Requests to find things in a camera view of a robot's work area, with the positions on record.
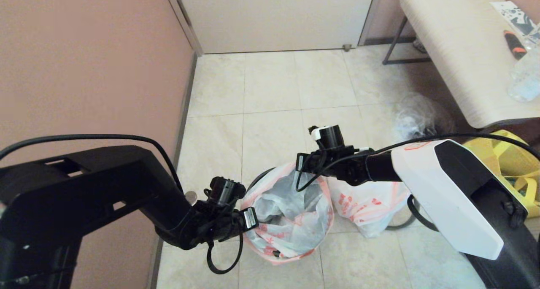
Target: door frame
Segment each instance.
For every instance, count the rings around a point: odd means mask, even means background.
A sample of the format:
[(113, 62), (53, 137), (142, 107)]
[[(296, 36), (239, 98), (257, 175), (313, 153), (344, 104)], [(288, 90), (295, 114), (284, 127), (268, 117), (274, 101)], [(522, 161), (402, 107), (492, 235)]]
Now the door frame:
[(203, 48), (201, 47), (201, 44), (199, 43), (199, 40), (195, 35), (195, 31), (193, 30), (190, 21), (186, 18), (186, 16), (188, 15), (184, 13), (185, 9), (183, 11), (180, 7), (181, 0), (169, 0), (169, 2), (170, 6), (174, 10), (174, 14), (176, 14), (178, 22), (180, 23), (182, 29), (184, 30), (184, 33), (186, 34), (187, 41), (189, 41), (189, 44), (195, 51), (195, 54), (197, 54), (197, 57), (202, 56), (204, 54)]
[(366, 17), (366, 22), (364, 22), (364, 28), (362, 29), (362, 34), (360, 35), (360, 39), (358, 41), (358, 46), (362, 46), (365, 44), (366, 39), (370, 33), (370, 28), (375, 20), (375, 13), (378, 10), (380, 0), (372, 0), (372, 4), (370, 5), (370, 10), (368, 10), (368, 16)]

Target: black metal frame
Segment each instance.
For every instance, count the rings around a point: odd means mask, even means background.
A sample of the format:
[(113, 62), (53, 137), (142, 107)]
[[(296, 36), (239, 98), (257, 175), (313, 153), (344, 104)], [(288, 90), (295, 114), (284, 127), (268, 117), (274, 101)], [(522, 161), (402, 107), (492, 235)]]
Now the black metal frame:
[(412, 58), (412, 59), (398, 59), (398, 60), (389, 60), (390, 55), (392, 54), (392, 51), (394, 50), (394, 47), (396, 46), (397, 41), (400, 38), (401, 32), (403, 32), (403, 28), (405, 27), (405, 24), (407, 24), (407, 16), (403, 17), (403, 21), (401, 21), (400, 27), (397, 29), (397, 33), (394, 37), (394, 41), (392, 41), (392, 45), (390, 45), (390, 49), (388, 49), (388, 53), (386, 53), (386, 57), (384, 57), (384, 60), (382, 61), (382, 64), (404, 64), (404, 63), (418, 63), (418, 62), (431, 62), (431, 58)]

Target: plastic bag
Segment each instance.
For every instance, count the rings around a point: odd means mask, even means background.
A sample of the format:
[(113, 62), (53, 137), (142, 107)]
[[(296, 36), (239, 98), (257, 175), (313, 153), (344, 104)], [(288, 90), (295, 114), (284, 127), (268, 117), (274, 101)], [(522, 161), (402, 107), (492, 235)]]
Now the plastic bag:
[[(295, 189), (295, 164), (275, 168), (243, 198), (242, 210), (255, 208), (259, 227), (244, 233), (245, 241), (274, 265), (310, 255), (334, 222), (334, 209), (325, 178), (302, 192)], [(300, 186), (313, 175), (302, 174)]]
[(409, 93), (395, 106), (395, 141), (451, 133), (453, 118), (442, 106), (419, 93)]
[(368, 182), (357, 187), (328, 178), (332, 204), (338, 214), (352, 221), (367, 238), (380, 235), (407, 203), (409, 189), (403, 183)]

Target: baseboard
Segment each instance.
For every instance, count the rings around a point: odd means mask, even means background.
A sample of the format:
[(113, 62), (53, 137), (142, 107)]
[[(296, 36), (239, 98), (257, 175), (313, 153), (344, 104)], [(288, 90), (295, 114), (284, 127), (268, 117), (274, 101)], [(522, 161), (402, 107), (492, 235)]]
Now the baseboard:
[[(184, 98), (182, 99), (182, 116), (180, 122), (180, 130), (178, 131), (178, 141), (174, 150), (174, 157), (172, 164), (175, 169), (178, 168), (178, 159), (180, 158), (180, 149), (182, 147), (182, 139), (184, 138), (184, 131), (187, 121), (187, 110), (189, 108), (189, 100), (191, 98), (191, 89), (193, 89), (193, 79), (195, 78), (195, 67), (197, 66), (197, 54), (193, 54), (193, 60), (191, 62), (191, 73), (187, 81), (186, 91)], [(158, 285), (159, 265), (162, 258), (163, 239), (157, 237), (156, 250), (154, 252), (154, 258), (151, 263), (151, 275), (147, 285), (147, 289), (156, 289)]]
[[(397, 43), (411, 43), (416, 39), (416, 37), (400, 37), (397, 40)], [(394, 41), (393, 37), (387, 38), (368, 38), (364, 42), (364, 45), (379, 45), (379, 44), (390, 44)]]
[(197, 54), (193, 54), (193, 60), (191, 61), (191, 72), (189, 73), (189, 80), (187, 81), (186, 92), (182, 99), (182, 118), (180, 122), (180, 131), (178, 132), (178, 141), (176, 149), (174, 151), (173, 166), (178, 168), (178, 159), (180, 158), (180, 149), (182, 147), (182, 140), (184, 138), (184, 131), (187, 121), (187, 110), (189, 109), (189, 100), (191, 99), (191, 90), (193, 89), (193, 80), (195, 79), (195, 68), (197, 66)]

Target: bench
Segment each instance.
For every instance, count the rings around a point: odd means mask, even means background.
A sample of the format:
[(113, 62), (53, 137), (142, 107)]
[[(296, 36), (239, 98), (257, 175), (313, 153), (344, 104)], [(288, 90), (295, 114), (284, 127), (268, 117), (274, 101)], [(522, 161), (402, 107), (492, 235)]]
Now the bench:
[[(405, 18), (422, 41), (467, 122), (477, 129), (540, 117), (540, 97), (519, 103), (507, 95), (517, 62), (503, 36), (512, 27), (490, 2), (504, 0), (400, 0)], [(413, 59), (407, 62), (425, 62)]]

